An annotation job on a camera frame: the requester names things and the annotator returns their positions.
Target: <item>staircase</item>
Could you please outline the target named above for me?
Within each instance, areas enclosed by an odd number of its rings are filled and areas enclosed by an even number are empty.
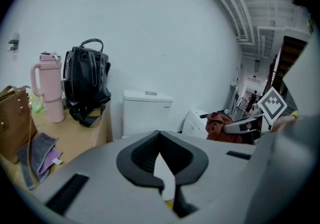
[[[287,93],[287,87],[283,84],[283,77],[296,62],[305,45],[303,40],[285,36],[280,53],[277,71],[274,75],[272,87],[282,96]]]
[[[270,65],[270,70],[269,70],[269,76],[268,76],[268,81],[266,83],[266,87],[264,88],[263,94],[265,95],[266,92],[269,91],[269,89],[271,88],[271,84],[274,81],[274,78],[276,76],[276,73],[273,71],[275,69],[275,63],[276,63],[276,59],[277,59],[277,55],[275,56],[273,63]]]
[[[294,102],[293,97],[291,96],[290,92],[288,91],[286,96],[284,97],[284,101],[288,105],[288,107],[284,110],[281,116],[288,116],[292,112],[297,110],[296,103]]]

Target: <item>wooden table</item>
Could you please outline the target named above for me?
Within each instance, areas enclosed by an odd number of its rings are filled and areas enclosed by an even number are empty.
[[[60,165],[53,165],[50,174],[70,162],[84,151],[95,146],[112,142],[112,128],[110,115],[110,102],[106,105],[103,114],[93,123],[90,128],[80,125],[65,109],[65,119],[60,123],[53,123],[47,119],[47,113],[33,113],[32,117],[38,129],[38,133],[45,133],[53,138],[58,138],[55,148],[62,152],[59,159],[63,161]],[[100,110],[91,113],[98,116]],[[21,172],[19,162],[12,164],[0,155],[0,163],[10,181],[20,188],[27,189]]]

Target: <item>black backpack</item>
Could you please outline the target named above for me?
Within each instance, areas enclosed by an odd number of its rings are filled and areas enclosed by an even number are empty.
[[[89,42],[100,42],[101,50],[85,48]],[[104,44],[97,38],[88,39],[80,46],[68,51],[64,60],[62,86],[71,116],[80,124],[89,127],[99,117],[87,117],[93,110],[111,99],[107,89],[107,75],[111,64],[109,57],[102,53]]]

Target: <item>fluorescent light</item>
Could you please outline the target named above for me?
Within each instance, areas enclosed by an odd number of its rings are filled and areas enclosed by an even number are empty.
[[[255,70],[255,72],[258,72],[259,71],[259,67],[260,67],[260,61],[256,60],[254,63],[255,63],[254,64],[254,70]]]

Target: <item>yellow object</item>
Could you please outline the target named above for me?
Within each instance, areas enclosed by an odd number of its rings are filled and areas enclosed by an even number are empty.
[[[290,116],[294,116],[295,118],[298,118],[299,117],[298,111],[296,110],[292,112]]]
[[[167,200],[165,203],[171,210],[174,208],[174,203],[171,200]]]

